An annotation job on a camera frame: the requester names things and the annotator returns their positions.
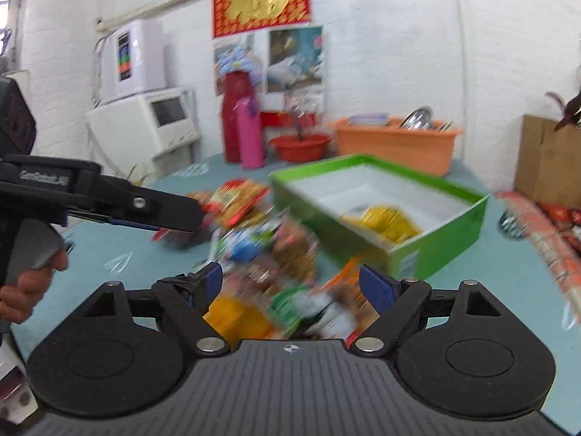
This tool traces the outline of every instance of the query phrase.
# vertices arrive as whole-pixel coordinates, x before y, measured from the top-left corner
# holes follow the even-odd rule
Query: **display screen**
[[[151,104],[153,111],[158,119],[158,124],[164,126],[175,121],[183,120],[186,115],[184,109],[179,103],[179,98],[170,98],[169,100],[156,101]]]
[[[130,34],[126,33],[117,39],[117,69],[121,82],[131,78]]]

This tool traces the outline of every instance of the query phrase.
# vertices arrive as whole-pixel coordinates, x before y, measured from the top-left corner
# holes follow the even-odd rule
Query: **red decorative banner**
[[[309,0],[214,0],[214,37],[310,21]]]

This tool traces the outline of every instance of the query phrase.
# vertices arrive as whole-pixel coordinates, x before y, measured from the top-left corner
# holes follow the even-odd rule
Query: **poster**
[[[255,93],[263,92],[263,62],[255,54],[255,34],[220,37],[214,40],[214,90],[224,93],[224,76],[235,70],[249,73]]]
[[[269,35],[267,92],[322,89],[322,27],[276,29]]]

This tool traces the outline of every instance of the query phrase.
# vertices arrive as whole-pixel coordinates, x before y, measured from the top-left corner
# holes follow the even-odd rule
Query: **silver screw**
[[[220,338],[203,338],[196,345],[204,352],[218,352],[226,347],[226,343]]]
[[[379,338],[360,338],[356,340],[355,347],[363,352],[375,352],[383,348],[383,341]]]
[[[147,205],[147,202],[145,201],[145,198],[141,198],[140,196],[138,196],[137,198],[135,198],[133,200],[133,206],[136,208],[139,208],[140,210],[145,208]]]

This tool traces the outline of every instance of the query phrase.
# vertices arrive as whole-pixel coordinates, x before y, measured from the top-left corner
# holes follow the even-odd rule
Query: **finger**
[[[16,287],[0,288],[0,300],[6,303],[10,308],[20,311],[29,311],[40,301],[42,295],[25,294]]]
[[[67,270],[69,267],[69,257],[67,256],[67,253],[64,250],[57,253],[49,262],[48,267],[60,271]]]
[[[18,278],[18,288],[27,294],[43,294],[48,290],[52,279],[50,269],[27,270]]]
[[[32,310],[29,312],[24,312],[20,310],[14,310],[14,308],[9,307],[6,303],[0,302],[0,316],[7,319],[13,323],[24,323],[30,315],[32,314]]]

